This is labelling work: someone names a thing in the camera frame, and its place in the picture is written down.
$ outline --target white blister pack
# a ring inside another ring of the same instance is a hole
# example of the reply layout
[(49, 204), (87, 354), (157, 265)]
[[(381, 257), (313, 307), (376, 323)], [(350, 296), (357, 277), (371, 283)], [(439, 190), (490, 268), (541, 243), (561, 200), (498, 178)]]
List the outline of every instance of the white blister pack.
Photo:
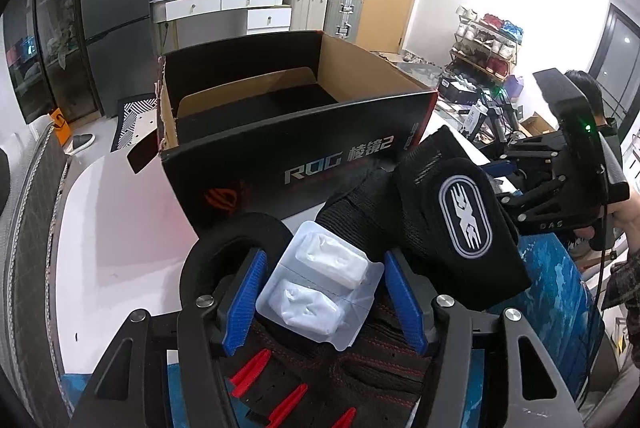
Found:
[(300, 225), (255, 303), (265, 318), (337, 350), (350, 347), (385, 265), (313, 221)]

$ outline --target person's black hair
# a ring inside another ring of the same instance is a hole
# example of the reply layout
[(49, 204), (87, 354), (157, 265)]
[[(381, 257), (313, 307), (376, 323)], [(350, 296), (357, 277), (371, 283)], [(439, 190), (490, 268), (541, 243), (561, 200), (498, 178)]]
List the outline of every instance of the person's black hair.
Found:
[(587, 97), (593, 116), (604, 118), (602, 91), (595, 78), (584, 71), (567, 71), (564, 75)]

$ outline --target person's hand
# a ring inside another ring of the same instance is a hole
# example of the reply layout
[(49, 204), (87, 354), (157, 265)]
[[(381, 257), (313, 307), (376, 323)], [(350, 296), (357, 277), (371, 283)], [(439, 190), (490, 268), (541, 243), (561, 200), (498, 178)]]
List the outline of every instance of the person's hand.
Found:
[[(613, 220), (613, 225), (621, 228), (626, 234), (629, 254), (640, 251), (640, 195), (629, 185), (629, 199), (621, 203), (607, 206), (610, 215), (607, 220)], [(575, 230), (575, 234), (584, 239), (594, 235), (592, 227)]]

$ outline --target blue shoe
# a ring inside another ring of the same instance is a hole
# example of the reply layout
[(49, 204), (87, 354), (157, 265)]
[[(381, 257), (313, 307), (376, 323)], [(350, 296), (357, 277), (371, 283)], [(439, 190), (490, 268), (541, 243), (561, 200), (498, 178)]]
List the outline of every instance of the blue shoe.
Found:
[(522, 31), (522, 28), (516, 26), (512, 21), (505, 20), (501, 31), (512, 36), (518, 44), (522, 44), (522, 35), (524, 31)]

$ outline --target suitcase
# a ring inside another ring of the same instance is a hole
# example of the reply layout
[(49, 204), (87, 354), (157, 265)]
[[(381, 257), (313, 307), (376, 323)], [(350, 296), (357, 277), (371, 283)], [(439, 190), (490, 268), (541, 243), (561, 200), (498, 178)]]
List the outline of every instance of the suitcase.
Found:
[(327, 0), (282, 0), (291, 6), (289, 31), (322, 30)]
[(363, 0), (328, 0), (324, 32), (354, 44), (358, 35), (363, 2)]

